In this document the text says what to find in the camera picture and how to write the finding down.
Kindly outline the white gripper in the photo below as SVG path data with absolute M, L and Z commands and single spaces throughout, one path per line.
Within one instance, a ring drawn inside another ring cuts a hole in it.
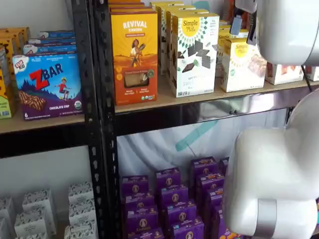
M 236 8 L 248 12 L 248 22 L 249 33 L 247 37 L 247 43 L 249 45 L 256 45 L 257 43 L 257 0 L 235 0 Z M 236 15 L 233 17 L 230 27 L 231 35 L 238 35 L 241 30 L 242 17 L 241 15 Z

